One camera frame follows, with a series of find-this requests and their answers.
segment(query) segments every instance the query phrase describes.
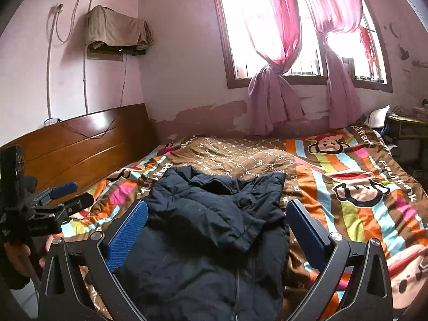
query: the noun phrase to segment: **towel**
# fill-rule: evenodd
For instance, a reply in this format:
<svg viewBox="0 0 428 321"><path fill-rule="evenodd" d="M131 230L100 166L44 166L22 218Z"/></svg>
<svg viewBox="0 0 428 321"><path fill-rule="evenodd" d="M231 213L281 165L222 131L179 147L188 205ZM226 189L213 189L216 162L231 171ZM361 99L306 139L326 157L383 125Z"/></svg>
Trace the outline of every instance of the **towel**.
<svg viewBox="0 0 428 321"><path fill-rule="evenodd" d="M147 49L153 44L145 20L128 17L100 5L89 12L88 44L94 49L103 44L112 47L136 46Z"/></svg>

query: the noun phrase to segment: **window frame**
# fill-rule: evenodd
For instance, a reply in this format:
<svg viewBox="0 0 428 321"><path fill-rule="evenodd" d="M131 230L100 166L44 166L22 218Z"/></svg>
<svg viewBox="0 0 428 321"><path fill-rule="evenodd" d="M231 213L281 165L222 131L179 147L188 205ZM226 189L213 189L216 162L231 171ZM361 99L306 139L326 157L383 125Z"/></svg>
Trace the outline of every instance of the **window frame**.
<svg viewBox="0 0 428 321"><path fill-rule="evenodd" d="M244 88L250 85L251 78L236 78L235 66L233 64L232 49L230 47L229 36L227 32L226 19L223 10L222 0L214 0L215 8L217 11L217 19L220 30L221 47L223 50L224 67L226 71L226 81L228 89ZM392 93L392 77L391 69L389 67L389 60L385 42L380 33L379 23L377 22L373 9L368 0L364 0L369 10L370 17L373 20L374 28L379 39L380 49L384 58L385 73L387 75L386 83L378 83L372 81L365 81L362 79L352 79L354 86L363 89L380 90L387 93ZM323 74L327 74L327 63L325 61L325 48L322 42L322 36L317 33L318 44L320 47L320 57L322 63ZM310 75L287 75L283 76L291 85L327 85L327 77L324 76L310 76Z"/></svg>

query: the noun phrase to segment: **wooden headboard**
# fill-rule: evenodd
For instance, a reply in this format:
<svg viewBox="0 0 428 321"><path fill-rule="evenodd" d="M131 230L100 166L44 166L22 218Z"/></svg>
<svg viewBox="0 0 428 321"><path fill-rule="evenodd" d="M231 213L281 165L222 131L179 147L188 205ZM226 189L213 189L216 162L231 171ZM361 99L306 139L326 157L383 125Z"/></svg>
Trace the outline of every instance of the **wooden headboard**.
<svg viewBox="0 0 428 321"><path fill-rule="evenodd" d="M59 122L5 146L11 144L24 147L25 174L38 178L38 190L75 181L80 193L143 158L158 146L158 139L145 104L137 104Z"/></svg>

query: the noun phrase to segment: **folded puffer jacket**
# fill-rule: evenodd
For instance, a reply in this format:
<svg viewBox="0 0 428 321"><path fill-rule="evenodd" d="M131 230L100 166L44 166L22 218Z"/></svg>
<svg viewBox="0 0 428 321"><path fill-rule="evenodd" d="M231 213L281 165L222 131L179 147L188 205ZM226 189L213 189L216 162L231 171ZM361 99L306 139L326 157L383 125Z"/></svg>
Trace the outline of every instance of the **folded puffer jacket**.
<svg viewBox="0 0 428 321"><path fill-rule="evenodd" d="M281 173L251 180L171 168L115 275L148 321L274 321L289 230Z"/></svg>

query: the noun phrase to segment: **metal screw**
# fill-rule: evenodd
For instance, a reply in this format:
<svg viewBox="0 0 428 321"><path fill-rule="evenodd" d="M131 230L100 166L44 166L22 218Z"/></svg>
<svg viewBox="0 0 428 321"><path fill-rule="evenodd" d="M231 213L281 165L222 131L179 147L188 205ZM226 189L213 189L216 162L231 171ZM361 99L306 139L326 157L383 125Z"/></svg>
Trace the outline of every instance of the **metal screw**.
<svg viewBox="0 0 428 321"><path fill-rule="evenodd" d="M334 239L334 240L336 240L336 241L341 241L341 240L343 240L343 236L342 236L342 234L340 234L340 233L338 233L338 232L333 232L333 233L331 233L331 237Z"/></svg>
<svg viewBox="0 0 428 321"><path fill-rule="evenodd" d="M91 234L91 239L94 241L100 240L102 237L103 237L103 233L101 233L100 231L96 231Z"/></svg>
<svg viewBox="0 0 428 321"><path fill-rule="evenodd" d="M61 241L63 241L63 239L61 239L61 237L56 237L56 238L53 238L52 244L58 245L61 243Z"/></svg>
<svg viewBox="0 0 428 321"><path fill-rule="evenodd" d="M376 239L376 238L370 239L370 242L371 242L372 245L380 246L380 241L378 239Z"/></svg>

